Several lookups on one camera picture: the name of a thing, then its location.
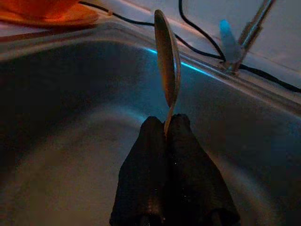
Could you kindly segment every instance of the blue light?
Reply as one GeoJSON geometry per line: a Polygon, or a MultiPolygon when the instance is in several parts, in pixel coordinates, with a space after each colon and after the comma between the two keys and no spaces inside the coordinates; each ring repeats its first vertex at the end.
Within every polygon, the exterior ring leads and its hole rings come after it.
{"type": "Polygon", "coordinates": [[[147,50],[151,53],[154,53],[154,54],[157,54],[157,51],[153,50],[153,49],[150,49],[150,48],[147,48],[147,50]]]}
{"type": "MultiPolygon", "coordinates": [[[[151,52],[151,53],[157,54],[157,51],[155,51],[155,50],[153,50],[153,49],[147,48],[146,50],[149,51],[149,52],[151,52]]],[[[184,62],[181,62],[181,64],[182,64],[183,66],[186,66],[186,67],[188,67],[188,68],[194,70],[194,71],[200,72],[200,73],[202,73],[202,74],[205,74],[205,75],[207,75],[207,76],[209,76],[209,77],[214,78],[211,74],[209,74],[209,73],[207,73],[207,72],[205,72],[205,71],[202,71],[202,70],[200,70],[200,69],[198,69],[198,68],[196,68],[196,67],[194,67],[194,66],[192,66],[192,65],[189,65],[189,64],[184,63],[184,62]]]]}
{"type": "Polygon", "coordinates": [[[220,22],[220,29],[223,33],[231,33],[231,27],[227,20],[222,20],[220,22]]]}

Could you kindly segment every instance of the faucet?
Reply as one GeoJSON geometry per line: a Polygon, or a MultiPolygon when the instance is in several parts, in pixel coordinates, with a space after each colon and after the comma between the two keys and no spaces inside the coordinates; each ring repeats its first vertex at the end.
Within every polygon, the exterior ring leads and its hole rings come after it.
{"type": "Polygon", "coordinates": [[[227,73],[236,74],[250,47],[255,42],[260,31],[262,22],[269,13],[276,0],[264,0],[257,14],[251,22],[248,22],[241,33],[238,42],[235,40],[227,21],[221,21],[220,29],[223,49],[226,56],[224,68],[227,73]]]}

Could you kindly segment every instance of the stainless steel sink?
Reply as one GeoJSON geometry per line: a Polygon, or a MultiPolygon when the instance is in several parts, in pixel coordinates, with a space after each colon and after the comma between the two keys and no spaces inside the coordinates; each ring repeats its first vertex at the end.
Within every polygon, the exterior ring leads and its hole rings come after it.
{"type": "MultiPolygon", "coordinates": [[[[109,225],[141,123],[168,111],[149,34],[106,22],[0,45],[3,225],[109,225]]],[[[175,112],[219,167],[241,225],[301,225],[301,106],[180,50],[175,112]]]]}

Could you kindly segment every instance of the black cable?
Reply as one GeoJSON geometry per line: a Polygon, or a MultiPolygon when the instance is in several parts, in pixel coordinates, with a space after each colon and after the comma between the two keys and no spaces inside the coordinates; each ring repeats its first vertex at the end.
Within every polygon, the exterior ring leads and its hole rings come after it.
{"type": "MultiPolygon", "coordinates": [[[[109,12],[108,9],[104,8],[104,7],[101,7],[101,6],[98,6],[98,5],[95,5],[95,4],[92,4],[92,3],[88,3],[88,2],[85,2],[85,1],[80,1],[79,2],[80,4],[82,5],[86,5],[86,6],[91,6],[91,7],[94,7],[94,8],[98,8],[102,11],[105,11],[105,12],[109,12]]],[[[126,17],[123,17],[117,13],[112,13],[114,16],[118,17],[119,19],[122,19],[124,21],[127,21],[129,23],[132,23],[132,24],[138,24],[138,25],[145,25],[145,26],[154,26],[154,23],[149,23],[149,22],[142,22],[142,21],[136,21],[136,20],[131,20],[131,19],[128,19],[126,17]]],[[[176,38],[181,42],[183,43],[186,47],[188,47],[189,49],[191,49],[193,52],[196,52],[198,54],[201,54],[201,55],[204,55],[206,57],[212,57],[212,58],[215,58],[215,59],[220,59],[220,60],[223,60],[223,58],[221,56],[218,56],[218,55],[214,55],[214,54],[210,54],[210,53],[206,53],[206,52],[203,52],[197,48],[194,48],[193,46],[191,46],[190,44],[188,44],[185,40],[183,40],[179,35],[175,34],[176,38]]],[[[301,89],[298,88],[298,87],[295,87],[293,85],[290,85],[284,81],[281,81],[279,80],[278,78],[274,77],[273,75],[265,72],[265,71],[262,71],[262,70],[259,70],[259,69],[256,69],[256,68],[252,68],[252,67],[248,67],[246,65],[243,65],[241,64],[240,69],[242,70],[246,70],[246,71],[249,71],[253,74],[256,74],[262,78],[265,78],[269,81],[272,81],[272,82],[275,82],[277,83],[278,85],[292,91],[292,92],[298,92],[298,93],[301,93],[301,89]]]]}
{"type": "Polygon", "coordinates": [[[258,75],[258,76],[260,76],[262,78],[265,78],[265,79],[267,79],[269,81],[275,82],[278,85],[280,85],[280,86],[282,86],[282,87],[284,87],[284,88],[286,88],[286,89],[288,89],[288,90],[290,90],[292,92],[301,93],[301,89],[300,88],[295,87],[295,86],[293,86],[291,84],[288,84],[288,83],[286,83],[284,81],[281,81],[278,78],[274,77],[273,75],[271,75],[271,74],[269,74],[269,73],[267,73],[265,71],[262,71],[260,69],[253,68],[253,67],[248,67],[248,66],[243,65],[243,64],[241,64],[239,66],[239,68],[242,69],[242,70],[249,71],[249,72],[251,72],[253,74],[256,74],[256,75],[258,75]]]}
{"type": "Polygon", "coordinates": [[[182,19],[188,23],[191,27],[193,27],[194,29],[196,29],[198,32],[200,32],[202,35],[204,35],[210,42],[211,44],[215,47],[216,51],[219,53],[219,55],[221,56],[221,59],[223,61],[226,61],[225,55],[223,54],[222,50],[220,49],[220,47],[216,44],[216,42],[204,31],[202,30],[200,27],[198,27],[197,25],[195,25],[193,22],[191,22],[183,13],[183,3],[182,0],[179,0],[179,11],[180,11],[180,15],[182,17],[182,19]]]}

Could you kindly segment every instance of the metal spoon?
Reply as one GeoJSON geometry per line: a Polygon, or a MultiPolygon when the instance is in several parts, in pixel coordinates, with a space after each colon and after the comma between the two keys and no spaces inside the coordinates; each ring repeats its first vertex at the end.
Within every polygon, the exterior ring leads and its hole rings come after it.
{"type": "Polygon", "coordinates": [[[173,116],[174,106],[180,89],[181,62],[174,33],[161,10],[155,11],[155,36],[158,52],[158,65],[163,81],[163,89],[169,112],[164,125],[167,137],[168,127],[173,116]]]}

